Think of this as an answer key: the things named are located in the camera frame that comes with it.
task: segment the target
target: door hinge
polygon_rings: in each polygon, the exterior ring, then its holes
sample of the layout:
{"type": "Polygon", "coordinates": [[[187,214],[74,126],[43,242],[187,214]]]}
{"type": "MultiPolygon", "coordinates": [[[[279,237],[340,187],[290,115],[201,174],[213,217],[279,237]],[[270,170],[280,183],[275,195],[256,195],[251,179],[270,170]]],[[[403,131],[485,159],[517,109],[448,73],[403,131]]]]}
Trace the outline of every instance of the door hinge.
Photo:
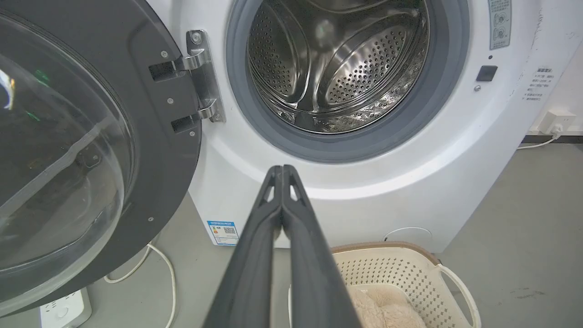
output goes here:
{"type": "Polygon", "coordinates": [[[201,108],[197,112],[198,118],[208,118],[213,123],[225,122],[208,36],[203,30],[188,31],[186,43],[189,56],[173,61],[173,68],[175,71],[191,73],[201,103],[201,108]]]}

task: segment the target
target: washing machine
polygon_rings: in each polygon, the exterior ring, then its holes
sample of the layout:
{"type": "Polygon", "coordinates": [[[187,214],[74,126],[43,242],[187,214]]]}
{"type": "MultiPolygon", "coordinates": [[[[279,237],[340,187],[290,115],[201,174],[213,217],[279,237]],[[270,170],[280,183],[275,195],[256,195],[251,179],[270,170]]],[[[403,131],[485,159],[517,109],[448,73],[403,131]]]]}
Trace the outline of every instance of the washing machine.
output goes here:
{"type": "Polygon", "coordinates": [[[298,170],[330,246],[442,251],[579,46],[582,6],[0,2],[0,316],[105,276],[187,192],[236,245],[272,165],[298,170]]]}

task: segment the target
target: basket rim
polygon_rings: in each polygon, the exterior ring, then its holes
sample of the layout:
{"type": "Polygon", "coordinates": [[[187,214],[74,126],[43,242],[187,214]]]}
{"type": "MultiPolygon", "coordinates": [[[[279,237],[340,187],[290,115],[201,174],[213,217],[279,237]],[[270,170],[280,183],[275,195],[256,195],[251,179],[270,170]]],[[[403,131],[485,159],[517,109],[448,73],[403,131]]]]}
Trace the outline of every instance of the basket rim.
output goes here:
{"type": "Polygon", "coordinates": [[[355,244],[348,244],[342,245],[337,247],[332,247],[331,251],[332,254],[348,252],[351,250],[361,250],[361,249],[370,249],[370,248],[407,248],[412,251],[415,251],[424,257],[426,257],[431,263],[435,266],[441,264],[441,262],[430,252],[426,249],[418,246],[416,244],[408,243],[408,242],[367,242],[367,243],[355,243],[355,244]]]}

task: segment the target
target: floor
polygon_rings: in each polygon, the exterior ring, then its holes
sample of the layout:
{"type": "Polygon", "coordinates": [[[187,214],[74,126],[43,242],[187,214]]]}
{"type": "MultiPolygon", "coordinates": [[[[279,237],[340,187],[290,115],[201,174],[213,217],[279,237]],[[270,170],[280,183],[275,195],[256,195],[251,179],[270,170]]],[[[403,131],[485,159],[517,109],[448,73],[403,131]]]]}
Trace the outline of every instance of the floor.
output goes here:
{"type": "MultiPolygon", "coordinates": [[[[444,253],[443,264],[472,292],[483,327],[582,327],[583,145],[518,151],[444,253]]],[[[213,246],[189,197],[156,245],[174,264],[174,328],[201,327],[232,247],[213,246]]],[[[113,272],[120,277],[138,256],[113,272]]],[[[287,250],[275,251],[273,327],[288,327],[287,250]]],[[[152,253],[126,281],[89,286],[93,307],[83,328],[166,325],[170,277],[152,253]]],[[[0,327],[40,327],[38,310],[0,319],[0,327]]]]}

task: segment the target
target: laundry basket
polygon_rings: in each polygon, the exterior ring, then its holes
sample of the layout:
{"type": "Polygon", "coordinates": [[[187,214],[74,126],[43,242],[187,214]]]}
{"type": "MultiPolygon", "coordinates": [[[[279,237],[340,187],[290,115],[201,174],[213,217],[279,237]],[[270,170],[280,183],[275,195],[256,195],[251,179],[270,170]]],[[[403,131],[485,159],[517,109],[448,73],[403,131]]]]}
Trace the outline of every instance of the laundry basket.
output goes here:
{"type": "MultiPolygon", "coordinates": [[[[480,328],[482,323],[468,288],[450,269],[428,251],[405,242],[362,243],[335,247],[332,255],[346,285],[365,290],[373,285],[394,285],[401,289],[427,328],[480,328]],[[469,323],[441,274],[459,288],[468,304],[469,323]]],[[[289,313],[291,309],[289,293],[289,313]]]]}

